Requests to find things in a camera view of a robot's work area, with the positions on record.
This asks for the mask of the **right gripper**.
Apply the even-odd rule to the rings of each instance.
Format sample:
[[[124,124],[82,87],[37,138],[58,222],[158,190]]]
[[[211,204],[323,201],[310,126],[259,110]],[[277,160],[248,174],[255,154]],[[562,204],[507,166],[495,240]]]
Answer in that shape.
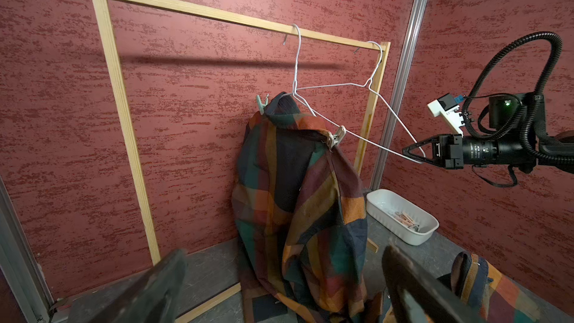
[[[433,157],[425,157],[424,147],[433,144]],[[412,153],[414,150],[422,152],[422,156]],[[463,163],[463,136],[438,135],[417,141],[402,149],[404,156],[415,162],[436,165],[447,170],[462,169]]]

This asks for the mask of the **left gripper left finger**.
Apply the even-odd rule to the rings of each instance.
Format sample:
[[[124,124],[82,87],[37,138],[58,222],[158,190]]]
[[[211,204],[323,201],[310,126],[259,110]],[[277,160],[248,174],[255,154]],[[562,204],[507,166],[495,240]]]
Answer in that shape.
[[[91,321],[174,322],[186,269],[185,250],[170,252]]]

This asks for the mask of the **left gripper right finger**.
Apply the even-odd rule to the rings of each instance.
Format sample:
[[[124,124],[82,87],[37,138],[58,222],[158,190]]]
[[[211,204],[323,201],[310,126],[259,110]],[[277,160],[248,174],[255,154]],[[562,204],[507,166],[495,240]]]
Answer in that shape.
[[[398,246],[385,248],[382,268],[397,322],[484,321]]]

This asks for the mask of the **plaid shirt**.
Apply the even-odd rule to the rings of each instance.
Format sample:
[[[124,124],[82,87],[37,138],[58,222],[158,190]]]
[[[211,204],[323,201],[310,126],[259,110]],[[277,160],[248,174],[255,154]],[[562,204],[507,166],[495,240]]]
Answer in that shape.
[[[510,278],[477,254],[463,251],[438,278],[486,322],[539,322],[539,306]]]
[[[247,322],[360,322],[363,184],[320,118],[279,94],[246,127],[232,205]]]

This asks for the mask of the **white clothespin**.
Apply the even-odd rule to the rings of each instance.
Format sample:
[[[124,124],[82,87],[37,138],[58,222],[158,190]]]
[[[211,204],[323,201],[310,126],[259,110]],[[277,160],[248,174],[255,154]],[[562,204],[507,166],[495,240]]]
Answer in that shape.
[[[328,132],[327,134],[327,146],[332,150],[342,142],[347,134],[347,130],[345,126],[340,126],[334,134],[331,132]]]

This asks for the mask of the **grey clothespin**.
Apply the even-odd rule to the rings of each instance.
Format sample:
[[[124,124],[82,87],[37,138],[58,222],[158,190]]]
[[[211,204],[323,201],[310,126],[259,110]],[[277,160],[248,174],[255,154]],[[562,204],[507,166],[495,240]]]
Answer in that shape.
[[[257,101],[257,108],[259,110],[259,113],[261,115],[265,114],[265,108],[267,107],[267,105],[269,104],[269,94],[266,94],[264,98],[262,98],[260,95],[256,95],[256,101]]]

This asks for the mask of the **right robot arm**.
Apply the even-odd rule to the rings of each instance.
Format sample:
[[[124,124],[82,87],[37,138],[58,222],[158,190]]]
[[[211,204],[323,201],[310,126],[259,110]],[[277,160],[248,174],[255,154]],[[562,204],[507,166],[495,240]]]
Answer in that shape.
[[[469,107],[480,98],[479,91],[487,76],[509,53],[527,43],[544,40],[551,46],[549,58],[535,88],[522,94],[487,95],[488,105],[478,119],[471,117]],[[446,94],[428,104],[433,116],[441,116],[451,133],[435,135],[402,150],[403,156],[447,170],[470,166],[472,170],[489,165],[504,165],[511,182],[517,186],[515,170],[531,173],[537,165],[552,166],[573,172],[573,132],[551,136],[546,131],[544,88],[561,52],[561,37],[550,31],[539,31],[509,43],[482,70],[466,96]]]

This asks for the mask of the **clothespins in tray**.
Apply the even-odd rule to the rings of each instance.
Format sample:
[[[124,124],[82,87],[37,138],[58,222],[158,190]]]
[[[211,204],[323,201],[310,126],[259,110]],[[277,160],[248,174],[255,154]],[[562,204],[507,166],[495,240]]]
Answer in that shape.
[[[405,212],[394,212],[393,217],[395,220],[403,224],[408,230],[413,232],[419,232],[420,224],[413,220],[407,213]]]

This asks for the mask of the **white plastic tray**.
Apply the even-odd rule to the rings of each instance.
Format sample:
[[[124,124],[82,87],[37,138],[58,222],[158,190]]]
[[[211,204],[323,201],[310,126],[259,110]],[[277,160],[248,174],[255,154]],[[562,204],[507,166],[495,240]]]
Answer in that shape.
[[[408,245],[422,245],[439,228],[432,214],[393,191],[378,189],[366,200],[369,215]]]

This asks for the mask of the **wooden clothes rack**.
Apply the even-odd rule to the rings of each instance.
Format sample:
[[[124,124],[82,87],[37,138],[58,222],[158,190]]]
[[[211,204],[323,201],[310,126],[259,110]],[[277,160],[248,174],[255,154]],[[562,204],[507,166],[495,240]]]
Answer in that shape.
[[[335,43],[345,46],[352,46],[359,49],[378,50],[381,53],[381,59],[379,66],[377,67],[377,70],[375,71],[374,74],[375,87],[374,91],[369,96],[369,104],[365,112],[363,127],[361,129],[361,135],[363,135],[363,137],[367,137],[369,135],[377,103],[376,95],[380,91],[382,78],[384,76],[384,71],[387,64],[387,58],[389,56],[390,51],[389,42],[383,42],[383,43],[375,43],[372,41],[362,42],[360,40],[338,37],[335,35],[324,34],[321,32],[310,31],[307,29],[298,30],[292,25],[281,24],[279,22],[272,22],[265,19],[259,19],[252,16],[246,16],[182,0],[115,0],[115,1],[124,1],[130,4],[154,7],[160,10],[173,11],[176,13],[184,13],[187,15],[198,16],[206,19],[213,19],[221,22],[228,22],[231,24],[243,25],[246,27],[258,28],[266,31],[274,31],[285,35],[295,35],[299,33],[302,35],[302,37],[306,37],[309,39],[320,40],[324,42]],[[129,166],[135,184],[135,191],[138,199],[138,205],[140,208],[141,217],[143,220],[146,240],[149,247],[149,254],[151,255],[152,264],[157,265],[160,263],[161,254],[155,234],[151,208],[149,206],[149,199],[146,191],[141,160],[138,152],[138,145],[135,137],[135,130],[133,127],[132,117],[129,109],[129,101],[126,94],[126,87],[120,64],[120,57],[117,50],[114,27],[112,25],[112,18],[109,10],[109,0],[92,0],[92,3],[97,18],[97,25],[100,33],[101,42],[103,44],[103,51],[106,58],[106,64],[112,84],[115,104],[120,118],[120,126],[121,131],[123,133],[124,143],[126,145],[126,151],[129,159]]]

